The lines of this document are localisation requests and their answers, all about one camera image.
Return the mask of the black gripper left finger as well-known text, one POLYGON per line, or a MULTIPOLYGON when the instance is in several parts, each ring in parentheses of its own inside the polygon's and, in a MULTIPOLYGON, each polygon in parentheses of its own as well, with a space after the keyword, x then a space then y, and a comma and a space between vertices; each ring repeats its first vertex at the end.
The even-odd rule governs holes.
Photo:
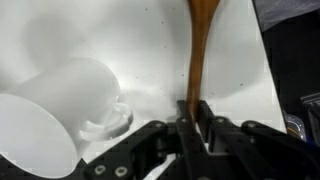
POLYGON ((143 180, 169 155, 176 159, 158 180, 192 180, 200 154, 199 134, 185 100, 179 100, 174 122, 153 120, 89 163, 85 180, 143 180))

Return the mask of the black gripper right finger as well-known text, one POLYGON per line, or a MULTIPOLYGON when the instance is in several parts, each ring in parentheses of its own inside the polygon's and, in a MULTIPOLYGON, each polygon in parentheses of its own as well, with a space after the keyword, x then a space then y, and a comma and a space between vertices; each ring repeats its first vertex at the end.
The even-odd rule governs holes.
POLYGON ((236 126, 227 117, 215 116, 206 101, 198 111, 209 152, 234 158, 251 180, 320 180, 316 145, 253 120, 236 126))

